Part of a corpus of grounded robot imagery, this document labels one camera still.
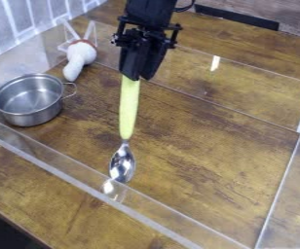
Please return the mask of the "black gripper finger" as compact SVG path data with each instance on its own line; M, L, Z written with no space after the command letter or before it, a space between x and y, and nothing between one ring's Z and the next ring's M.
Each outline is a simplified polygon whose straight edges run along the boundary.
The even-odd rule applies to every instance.
M139 79L148 48L150 45L146 40L131 43L127 47L122 48L119 70L134 81Z
M140 70L140 77L144 80L150 80L154 77L158 68L160 66L160 63L163 61L163 58L166 56L166 53L167 53L167 45L164 43L154 43L150 46L150 50L146 55L144 65Z

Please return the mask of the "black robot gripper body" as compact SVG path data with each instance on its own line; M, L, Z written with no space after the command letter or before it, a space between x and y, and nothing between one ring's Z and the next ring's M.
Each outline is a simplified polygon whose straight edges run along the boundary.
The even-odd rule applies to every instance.
M180 25L171 24L174 13L180 13L176 0L126 0L124 13L111 43L123 53L146 53L172 49Z

